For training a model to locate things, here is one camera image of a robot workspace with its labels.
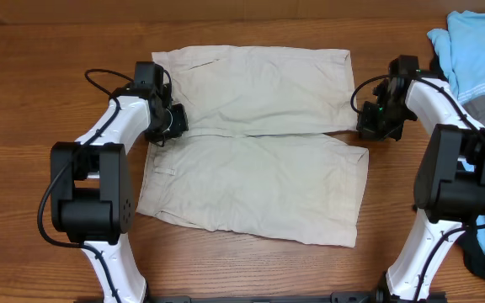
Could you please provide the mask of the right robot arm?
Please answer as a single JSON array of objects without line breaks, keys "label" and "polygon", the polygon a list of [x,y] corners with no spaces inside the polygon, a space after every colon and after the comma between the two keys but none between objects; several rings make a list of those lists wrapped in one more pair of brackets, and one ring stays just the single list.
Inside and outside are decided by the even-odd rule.
[{"label": "right robot arm", "polygon": [[374,103],[359,109],[360,138],[399,141],[405,121],[430,135],[413,186],[416,219],[402,251],[372,291],[342,292],[333,302],[445,302],[431,282],[456,239],[485,215],[485,126],[472,118],[438,72],[400,55],[375,78]]}]

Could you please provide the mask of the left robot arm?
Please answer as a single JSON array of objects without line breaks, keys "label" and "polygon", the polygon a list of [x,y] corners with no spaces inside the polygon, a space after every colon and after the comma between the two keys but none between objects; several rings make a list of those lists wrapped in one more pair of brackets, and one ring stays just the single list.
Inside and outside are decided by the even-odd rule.
[{"label": "left robot arm", "polygon": [[138,61],[125,81],[107,93],[109,107],[91,130],[51,148],[51,182],[37,227],[50,244],[86,255],[104,302],[149,302],[128,236],[136,207],[127,154],[139,136],[162,147],[189,127],[184,106],[173,103],[172,80],[162,66]]}]

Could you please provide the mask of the beige khaki shorts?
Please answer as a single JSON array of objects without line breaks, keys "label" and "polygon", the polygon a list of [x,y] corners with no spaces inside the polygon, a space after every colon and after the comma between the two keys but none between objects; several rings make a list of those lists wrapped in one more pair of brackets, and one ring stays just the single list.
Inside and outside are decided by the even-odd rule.
[{"label": "beige khaki shorts", "polygon": [[230,45],[155,52],[189,129],[149,146],[137,209],[168,223],[353,247],[369,152],[352,131],[348,50]]}]

